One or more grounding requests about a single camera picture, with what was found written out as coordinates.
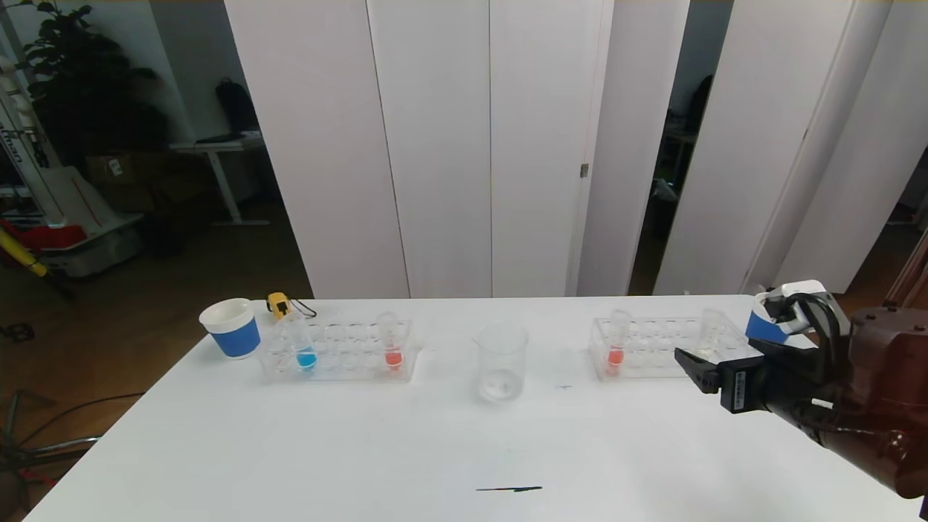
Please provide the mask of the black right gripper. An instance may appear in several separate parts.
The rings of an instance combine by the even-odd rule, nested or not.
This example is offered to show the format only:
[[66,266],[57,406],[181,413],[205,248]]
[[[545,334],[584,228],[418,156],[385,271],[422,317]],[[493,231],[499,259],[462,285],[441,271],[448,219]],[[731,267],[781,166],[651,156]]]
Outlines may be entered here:
[[833,414],[813,403],[823,389],[815,355],[763,355],[716,366],[677,347],[674,357],[703,394],[721,387],[721,406],[732,414],[768,412],[805,434],[835,432]]

